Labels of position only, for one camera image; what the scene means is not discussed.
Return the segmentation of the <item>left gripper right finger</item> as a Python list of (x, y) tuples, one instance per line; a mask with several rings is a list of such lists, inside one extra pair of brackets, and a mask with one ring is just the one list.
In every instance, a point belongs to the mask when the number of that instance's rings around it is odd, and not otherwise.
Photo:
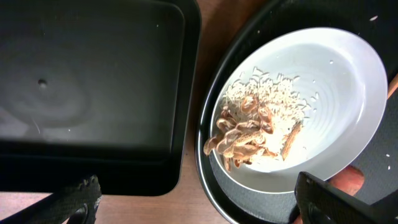
[(397, 192), (368, 205), (308, 172), (294, 190), (304, 224), (397, 224)]

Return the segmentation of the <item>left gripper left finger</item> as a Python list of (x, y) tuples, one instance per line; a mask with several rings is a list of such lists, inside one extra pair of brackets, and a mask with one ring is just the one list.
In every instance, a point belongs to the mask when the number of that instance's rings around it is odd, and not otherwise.
[(92, 175), (1, 220), (1, 223), (94, 224), (101, 197), (98, 178)]

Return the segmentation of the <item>orange carrot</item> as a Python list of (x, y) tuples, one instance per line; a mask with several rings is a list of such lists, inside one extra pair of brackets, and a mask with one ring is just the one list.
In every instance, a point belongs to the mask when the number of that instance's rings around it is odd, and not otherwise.
[(323, 181), (308, 172), (298, 175), (295, 198), (300, 211), (293, 221), (297, 223), (356, 223), (366, 217), (356, 208), (354, 195), (364, 184), (363, 173), (348, 166)]

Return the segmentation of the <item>rice and mushroom scraps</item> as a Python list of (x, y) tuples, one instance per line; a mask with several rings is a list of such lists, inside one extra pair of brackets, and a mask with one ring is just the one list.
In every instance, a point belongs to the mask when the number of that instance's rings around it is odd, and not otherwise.
[(280, 169), (308, 157), (300, 138), (310, 104), (294, 90), (300, 80), (254, 68), (227, 84), (216, 104), (216, 133), (208, 138), (203, 153), (215, 153), (227, 171), (241, 165)]

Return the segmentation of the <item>grey plate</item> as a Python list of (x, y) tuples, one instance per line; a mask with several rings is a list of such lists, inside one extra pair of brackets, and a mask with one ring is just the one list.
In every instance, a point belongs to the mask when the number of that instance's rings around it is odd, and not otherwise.
[(293, 192), (298, 174), (327, 180), (355, 160), (374, 136), (387, 101), (384, 64), (374, 48), (351, 32), (330, 27), (282, 35), (243, 58), (227, 84), (248, 82), (253, 73), (293, 81), (307, 107), (292, 156), (255, 162), (226, 172), (254, 192)]

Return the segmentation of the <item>wooden chopstick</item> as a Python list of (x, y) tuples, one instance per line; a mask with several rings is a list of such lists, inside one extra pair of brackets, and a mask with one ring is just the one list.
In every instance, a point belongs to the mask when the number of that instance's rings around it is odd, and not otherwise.
[(391, 80), (388, 86), (387, 97), (390, 98), (398, 88), (398, 74)]

